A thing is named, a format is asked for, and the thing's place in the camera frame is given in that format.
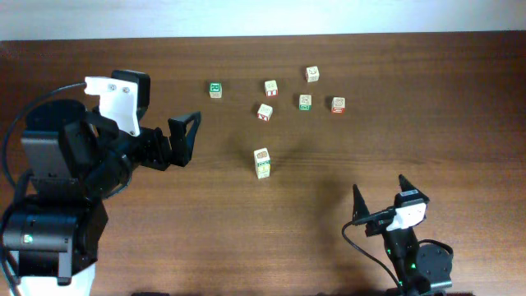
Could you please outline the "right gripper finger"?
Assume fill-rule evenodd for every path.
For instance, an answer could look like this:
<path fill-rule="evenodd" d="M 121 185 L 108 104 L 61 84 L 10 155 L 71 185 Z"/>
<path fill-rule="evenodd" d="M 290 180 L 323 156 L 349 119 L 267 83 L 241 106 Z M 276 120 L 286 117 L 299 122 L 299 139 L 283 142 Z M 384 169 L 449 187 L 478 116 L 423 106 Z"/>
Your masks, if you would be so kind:
<path fill-rule="evenodd" d="M 398 204 L 429 203 L 429 197 L 419 191 L 402 174 L 399 175 L 399 186 L 401 188 L 401 192 L 397 194 Z"/>
<path fill-rule="evenodd" d="M 370 218 L 364 198 L 358 189 L 358 185 L 353 185 L 353 217 L 352 224 L 365 224 Z"/>

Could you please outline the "red shell picture block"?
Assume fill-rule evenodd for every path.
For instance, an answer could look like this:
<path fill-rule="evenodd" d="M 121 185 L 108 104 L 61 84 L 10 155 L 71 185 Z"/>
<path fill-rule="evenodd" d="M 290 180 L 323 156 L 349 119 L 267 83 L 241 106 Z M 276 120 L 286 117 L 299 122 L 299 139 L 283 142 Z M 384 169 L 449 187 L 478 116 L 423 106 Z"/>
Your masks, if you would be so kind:
<path fill-rule="evenodd" d="M 261 148 L 253 152 L 256 165 L 270 161 L 270 154 L 267 148 Z"/>

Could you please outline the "green N block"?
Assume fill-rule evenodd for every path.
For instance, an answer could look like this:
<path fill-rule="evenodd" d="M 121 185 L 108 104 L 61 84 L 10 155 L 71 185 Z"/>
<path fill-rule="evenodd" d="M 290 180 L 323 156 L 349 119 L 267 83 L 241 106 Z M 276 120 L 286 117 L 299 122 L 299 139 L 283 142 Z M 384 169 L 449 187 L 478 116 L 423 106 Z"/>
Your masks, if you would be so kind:
<path fill-rule="evenodd" d="M 256 172 L 256 175 L 259 179 L 268 178 L 270 176 L 270 171 L 269 170 L 258 170 Z"/>

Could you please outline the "red snail block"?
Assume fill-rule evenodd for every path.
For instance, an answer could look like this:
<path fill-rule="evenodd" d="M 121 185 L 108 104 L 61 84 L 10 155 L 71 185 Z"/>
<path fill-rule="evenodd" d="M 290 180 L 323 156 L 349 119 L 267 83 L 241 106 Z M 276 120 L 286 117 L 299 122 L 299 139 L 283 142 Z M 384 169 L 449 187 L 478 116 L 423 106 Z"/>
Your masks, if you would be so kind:
<path fill-rule="evenodd" d="M 343 113 L 346 109 L 344 97 L 334 97 L 331 101 L 331 113 Z"/>

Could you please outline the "green eight block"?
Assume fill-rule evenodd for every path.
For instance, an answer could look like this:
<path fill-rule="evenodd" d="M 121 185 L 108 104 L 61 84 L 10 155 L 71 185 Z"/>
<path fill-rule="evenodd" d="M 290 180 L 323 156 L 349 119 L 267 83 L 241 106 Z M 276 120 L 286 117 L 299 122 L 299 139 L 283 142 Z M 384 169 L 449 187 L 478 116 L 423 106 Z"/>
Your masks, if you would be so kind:
<path fill-rule="evenodd" d="M 266 161 L 261 161 L 261 162 L 257 162 L 256 163 L 256 167 L 262 166 L 262 165 L 269 165 L 270 166 L 270 161 L 266 160 Z"/>

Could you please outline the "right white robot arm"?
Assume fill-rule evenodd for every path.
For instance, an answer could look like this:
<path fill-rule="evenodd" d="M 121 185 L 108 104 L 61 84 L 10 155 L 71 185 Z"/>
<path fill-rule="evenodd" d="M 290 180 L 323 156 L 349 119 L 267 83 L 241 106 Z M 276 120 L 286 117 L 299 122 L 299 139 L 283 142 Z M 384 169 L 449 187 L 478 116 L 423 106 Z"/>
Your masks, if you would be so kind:
<path fill-rule="evenodd" d="M 433 240 L 419 240 L 414 228 L 426 219 L 429 197 L 399 175 L 401 192 L 394 204 L 371 213 L 358 186 L 353 185 L 353 216 L 346 225 L 366 227 L 368 237 L 380 235 L 394 269 L 387 271 L 395 287 L 388 295 L 444 295 L 452 286 L 453 248 Z"/>

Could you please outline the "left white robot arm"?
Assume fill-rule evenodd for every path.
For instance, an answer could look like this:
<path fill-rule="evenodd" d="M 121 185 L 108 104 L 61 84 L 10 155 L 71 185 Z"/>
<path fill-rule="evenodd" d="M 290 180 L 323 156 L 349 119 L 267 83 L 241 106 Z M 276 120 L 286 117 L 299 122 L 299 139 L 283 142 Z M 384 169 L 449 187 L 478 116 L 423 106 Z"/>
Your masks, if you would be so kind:
<path fill-rule="evenodd" d="M 192 156 L 201 114 L 168 121 L 170 135 L 129 135 L 81 102 L 60 99 L 31 110 L 22 143 L 30 167 L 1 218 L 1 268 L 14 295 L 87 295 L 108 222 L 104 201 L 144 166 L 164 171 Z"/>

